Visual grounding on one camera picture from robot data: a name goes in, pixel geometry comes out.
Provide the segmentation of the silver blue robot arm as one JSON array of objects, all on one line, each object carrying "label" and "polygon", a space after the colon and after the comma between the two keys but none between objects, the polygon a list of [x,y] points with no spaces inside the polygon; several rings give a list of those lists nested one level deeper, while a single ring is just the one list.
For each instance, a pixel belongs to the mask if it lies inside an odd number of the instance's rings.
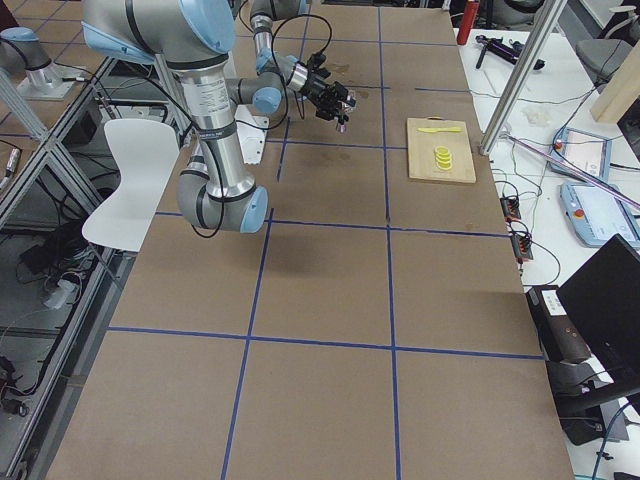
[{"label": "silver blue robot arm", "polygon": [[302,62],[274,50],[274,22],[305,15],[303,1],[253,3],[256,75],[227,78],[238,13],[228,1],[86,1],[82,26],[90,48],[137,64],[163,56],[179,81],[199,144],[179,179],[178,205],[185,219],[202,229],[255,233],[266,216],[268,193],[245,168],[237,107],[251,104],[272,114],[287,92],[298,92],[315,106],[317,117],[343,127],[356,100],[342,84],[326,83],[330,74],[322,66],[323,52]]},{"label": "silver blue robot arm", "polygon": [[273,24],[306,14],[310,1],[256,0],[250,10],[250,26],[256,50],[256,72],[267,65],[272,56]]}]

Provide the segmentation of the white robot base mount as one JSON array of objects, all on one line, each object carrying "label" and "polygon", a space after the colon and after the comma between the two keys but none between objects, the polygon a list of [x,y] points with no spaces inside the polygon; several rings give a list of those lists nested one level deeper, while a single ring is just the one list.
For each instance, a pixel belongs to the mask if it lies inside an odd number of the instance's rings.
[{"label": "white robot base mount", "polygon": [[258,165],[263,156],[269,118],[253,115],[247,106],[240,105],[236,108],[235,119],[244,163]]}]

